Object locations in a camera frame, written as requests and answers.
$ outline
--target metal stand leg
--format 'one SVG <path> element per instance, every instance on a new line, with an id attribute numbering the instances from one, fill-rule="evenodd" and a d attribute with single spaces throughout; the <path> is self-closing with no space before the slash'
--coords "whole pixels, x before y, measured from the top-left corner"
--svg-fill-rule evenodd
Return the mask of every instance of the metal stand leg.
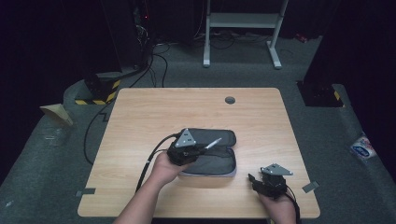
<path id="1" fill-rule="evenodd" d="M 275 69 L 281 69 L 282 64 L 280 63 L 279 57 L 277 57 L 277 53 L 275 50 L 275 44 L 277 41 L 277 36 L 279 35 L 280 26 L 282 25 L 283 18 L 285 17 L 286 7 L 288 5 L 289 0 L 284 0 L 282 3 L 282 8 L 280 9 L 279 16 L 277 17 L 276 27 L 274 30 L 273 38 L 271 41 L 267 41 L 267 47 L 270 51 L 271 58 L 274 63 Z"/>
<path id="2" fill-rule="evenodd" d="M 204 67 L 210 66 L 210 0 L 207 0 Z"/>

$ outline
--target white stand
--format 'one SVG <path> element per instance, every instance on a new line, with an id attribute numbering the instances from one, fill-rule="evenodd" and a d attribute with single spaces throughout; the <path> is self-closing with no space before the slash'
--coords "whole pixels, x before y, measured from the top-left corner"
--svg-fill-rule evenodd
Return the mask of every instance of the white stand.
<path id="1" fill-rule="evenodd" d="M 211 27 L 238 27 L 238 28 L 272 28 L 274 29 L 271 41 L 267 46 L 271 54 L 275 69 L 281 69 L 282 65 L 275 50 L 277 36 L 285 16 L 289 0 L 283 0 L 279 13 L 256 14 L 256 13 L 211 13 L 210 1 L 207 0 L 204 67 L 210 66 L 210 28 Z"/>

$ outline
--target hand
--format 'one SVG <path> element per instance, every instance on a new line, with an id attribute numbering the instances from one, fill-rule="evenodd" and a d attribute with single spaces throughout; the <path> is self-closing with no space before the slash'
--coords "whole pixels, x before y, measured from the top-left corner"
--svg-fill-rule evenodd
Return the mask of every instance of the hand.
<path id="1" fill-rule="evenodd" d="M 288 197 L 282 195 L 277 199 L 273 199 L 260 193 L 259 197 L 260 201 L 262 201 L 262 204 L 269 213 L 270 218 L 276 224 L 296 223 L 294 205 Z"/>
<path id="2" fill-rule="evenodd" d="M 172 182 L 178 173 L 187 169 L 189 166 L 189 164 L 182 166 L 174 165 L 169 161 L 166 152 L 162 152 L 157 156 L 148 180 L 155 182 L 159 187 L 163 187 Z"/>

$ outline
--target tabletop surface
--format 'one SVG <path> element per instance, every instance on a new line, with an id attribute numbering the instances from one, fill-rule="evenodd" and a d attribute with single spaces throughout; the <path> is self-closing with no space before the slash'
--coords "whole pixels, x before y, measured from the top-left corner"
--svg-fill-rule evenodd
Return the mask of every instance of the tabletop surface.
<path id="1" fill-rule="evenodd" d="M 228 104 L 226 97 L 235 102 Z M 166 88 L 122 89 L 98 150 L 78 213 L 116 217 L 133 197 L 147 158 L 157 144 L 185 128 L 225 129 L 236 135 L 234 177 L 179 176 L 166 185 L 155 217 L 263 218 L 268 214 L 251 189 L 248 174 L 277 163 L 293 172 L 284 176 L 302 218 L 320 214 L 290 120 L 278 89 Z M 160 148 L 167 149 L 175 139 Z"/>

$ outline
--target gray carpet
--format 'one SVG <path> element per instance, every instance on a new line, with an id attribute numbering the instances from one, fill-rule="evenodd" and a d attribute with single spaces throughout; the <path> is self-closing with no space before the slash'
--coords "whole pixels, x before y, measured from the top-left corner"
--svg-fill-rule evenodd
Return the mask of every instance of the gray carpet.
<path id="1" fill-rule="evenodd" d="M 163 45 L 155 48 L 168 62 L 166 87 L 275 87 L 280 89 L 321 210 L 319 218 L 303 223 L 396 223 L 396 188 L 381 160 L 367 165 L 348 152 L 362 129 L 342 85 L 334 85 L 345 107 L 306 107 L 296 81 L 302 80 L 320 39 L 306 44 L 280 38 L 276 49 L 283 68 L 275 70 L 264 42 L 237 41 L 227 49 L 211 51 L 210 68 L 202 67 L 203 48 Z M 230 42 L 213 41 L 216 48 Z M 152 88 L 153 75 L 161 87 L 165 62 L 154 56 L 151 73 L 134 86 Z M 132 85 L 140 74 L 127 77 L 120 87 Z M 91 166 L 83 154 L 84 134 L 102 105 L 75 105 L 82 81 L 64 92 L 66 110 L 75 121 L 60 146 L 45 139 L 50 119 L 36 125 L 25 148 L 0 188 L 0 223 L 111 223 L 113 217 L 79 217 L 80 198 Z M 111 114 L 112 105 L 104 112 Z M 87 152 L 94 160 L 106 123 L 97 117 L 87 135 Z M 264 220 L 154 219 L 153 223 L 264 223 Z"/>

